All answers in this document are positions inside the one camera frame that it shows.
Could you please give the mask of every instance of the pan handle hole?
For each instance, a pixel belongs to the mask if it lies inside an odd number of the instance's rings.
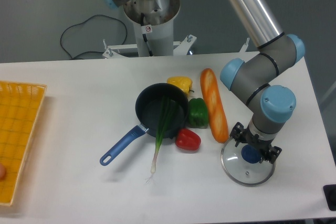
[[[104,158],[103,163],[107,163],[112,158],[111,155],[108,155]]]

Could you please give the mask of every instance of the baguette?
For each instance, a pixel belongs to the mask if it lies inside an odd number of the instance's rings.
[[[228,127],[215,73],[206,68],[201,73],[201,90],[209,112],[209,125],[212,136],[219,143],[228,138]]]

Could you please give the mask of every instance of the black pan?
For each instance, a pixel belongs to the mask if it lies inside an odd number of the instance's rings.
[[[157,126],[160,117],[162,97],[170,99],[171,105],[178,103],[178,110],[172,123],[164,133],[164,138],[173,138],[185,125],[188,115],[188,98],[178,87],[168,83],[153,84],[144,89],[135,103],[135,112],[140,124],[131,129],[117,144],[100,158],[101,165],[108,165],[114,160],[131,142],[146,132],[156,137]]]

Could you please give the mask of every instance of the yellow bell pepper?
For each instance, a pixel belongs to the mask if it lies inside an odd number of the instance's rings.
[[[188,96],[189,92],[192,91],[193,81],[187,76],[173,76],[167,79],[167,83],[175,85],[182,89],[182,91]]]

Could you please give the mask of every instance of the red bell pepper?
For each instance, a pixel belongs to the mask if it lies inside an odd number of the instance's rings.
[[[201,144],[201,138],[191,130],[181,129],[177,134],[175,144],[181,149],[196,151]]]

